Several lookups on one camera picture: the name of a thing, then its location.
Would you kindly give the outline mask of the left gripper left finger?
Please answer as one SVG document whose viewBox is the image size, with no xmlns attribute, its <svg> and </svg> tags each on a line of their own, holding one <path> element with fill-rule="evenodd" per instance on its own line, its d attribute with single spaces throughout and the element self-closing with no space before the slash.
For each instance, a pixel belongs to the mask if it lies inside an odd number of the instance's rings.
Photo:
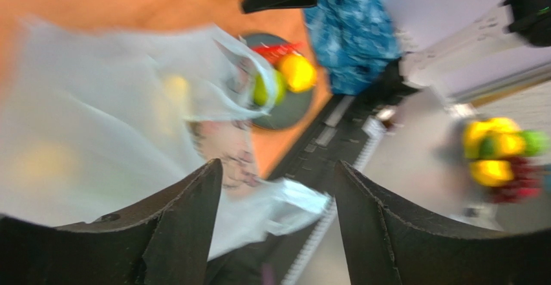
<svg viewBox="0 0 551 285">
<path fill-rule="evenodd" d="M 61 227 L 1 216 L 2 284 L 203 284 L 221 194 L 212 160 L 131 206 Z"/>
</svg>

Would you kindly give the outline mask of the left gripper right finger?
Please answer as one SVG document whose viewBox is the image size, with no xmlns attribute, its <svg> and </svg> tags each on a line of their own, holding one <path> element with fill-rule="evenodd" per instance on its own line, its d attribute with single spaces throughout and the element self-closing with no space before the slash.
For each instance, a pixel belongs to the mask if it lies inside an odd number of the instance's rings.
<svg viewBox="0 0 551 285">
<path fill-rule="evenodd" d="M 347 162 L 334 194 L 352 284 L 549 284 L 550 230 L 510 234 L 436 214 Z"/>
</svg>

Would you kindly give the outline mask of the yellow fake pear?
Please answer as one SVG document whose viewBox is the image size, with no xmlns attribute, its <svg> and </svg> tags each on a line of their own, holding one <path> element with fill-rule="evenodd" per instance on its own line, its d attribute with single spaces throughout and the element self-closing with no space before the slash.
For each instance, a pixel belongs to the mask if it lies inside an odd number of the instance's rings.
<svg viewBox="0 0 551 285">
<path fill-rule="evenodd" d="M 291 92 L 306 92 L 316 85 L 316 69 L 302 55 L 287 54 L 281 57 L 275 65 L 276 69 L 284 76 L 287 89 Z"/>
</svg>

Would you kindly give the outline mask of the green fake pear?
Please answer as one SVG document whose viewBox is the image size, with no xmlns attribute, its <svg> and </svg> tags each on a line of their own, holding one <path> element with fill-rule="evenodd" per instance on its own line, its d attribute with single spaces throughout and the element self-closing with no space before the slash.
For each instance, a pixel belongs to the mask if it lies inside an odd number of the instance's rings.
<svg viewBox="0 0 551 285">
<path fill-rule="evenodd" d="M 287 88 L 284 75 L 274 70 L 273 82 L 276 84 L 277 96 L 275 105 L 280 105 L 286 98 Z M 256 105 L 265 105 L 269 98 L 268 89 L 264 83 L 262 75 L 258 74 L 255 77 L 255 87 L 253 92 L 253 101 Z"/>
</svg>

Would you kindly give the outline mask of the light blue plastic bag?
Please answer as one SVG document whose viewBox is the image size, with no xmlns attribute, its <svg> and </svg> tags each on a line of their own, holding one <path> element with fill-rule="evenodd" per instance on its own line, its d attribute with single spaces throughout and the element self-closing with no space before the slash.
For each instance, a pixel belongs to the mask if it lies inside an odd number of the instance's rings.
<svg viewBox="0 0 551 285">
<path fill-rule="evenodd" d="M 250 120 L 271 64 L 217 26 L 179 34 L 27 26 L 1 101 L 1 212 L 46 226 L 92 222 L 223 164 L 209 257 L 309 226 L 329 195 L 261 179 Z"/>
</svg>

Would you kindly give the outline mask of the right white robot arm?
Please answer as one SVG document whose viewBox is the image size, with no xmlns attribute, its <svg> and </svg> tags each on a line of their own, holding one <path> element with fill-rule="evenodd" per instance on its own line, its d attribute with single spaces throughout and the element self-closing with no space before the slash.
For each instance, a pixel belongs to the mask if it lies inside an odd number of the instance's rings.
<svg viewBox="0 0 551 285">
<path fill-rule="evenodd" d="M 400 52 L 382 0 L 242 0 L 241 8 L 245 14 L 302 8 L 331 91 L 373 101 L 408 96 L 498 52 L 550 46 L 550 0 L 503 0 L 452 36 L 409 54 Z"/>
</svg>

